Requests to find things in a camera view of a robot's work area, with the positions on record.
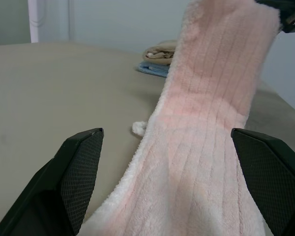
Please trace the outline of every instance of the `ribbed fleece fabric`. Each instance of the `ribbed fleece fabric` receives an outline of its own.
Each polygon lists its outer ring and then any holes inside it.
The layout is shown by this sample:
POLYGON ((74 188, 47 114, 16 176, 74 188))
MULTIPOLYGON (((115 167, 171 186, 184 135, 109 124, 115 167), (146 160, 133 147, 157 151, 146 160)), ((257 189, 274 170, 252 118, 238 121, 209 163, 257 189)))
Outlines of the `ribbed fleece fabric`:
POLYGON ((165 87, 120 183, 79 236, 264 236, 231 139, 249 115, 279 12, 194 0, 165 87))

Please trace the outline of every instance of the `folded blue cloth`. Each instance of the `folded blue cloth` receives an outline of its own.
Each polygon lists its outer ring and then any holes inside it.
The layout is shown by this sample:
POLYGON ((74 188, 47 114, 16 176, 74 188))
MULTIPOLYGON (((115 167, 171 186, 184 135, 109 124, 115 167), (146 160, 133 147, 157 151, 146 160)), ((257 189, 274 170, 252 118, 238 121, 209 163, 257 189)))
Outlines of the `folded blue cloth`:
POLYGON ((151 74, 151 75, 157 75, 161 77, 167 77, 169 70, 169 65, 160 65, 155 64, 147 61, 143 61, 138 65, 138 71, 151 74))

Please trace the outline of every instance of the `textured black grip pad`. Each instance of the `textured black grip pad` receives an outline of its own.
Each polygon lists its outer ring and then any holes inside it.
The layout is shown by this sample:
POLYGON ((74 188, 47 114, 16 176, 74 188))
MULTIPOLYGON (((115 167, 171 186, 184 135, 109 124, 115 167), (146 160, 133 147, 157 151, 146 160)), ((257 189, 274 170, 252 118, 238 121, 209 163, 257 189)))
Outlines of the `textured black grip pad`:
POLYGON ((285 235, 295 214, 295 176, 269 146, 233 132, 246 184, 275 236, 285 235))
POLYGON ((60 182, 60 195, 74 235, 80 230, 94 190, 102 142, 102 132, 83 140, 60 182))

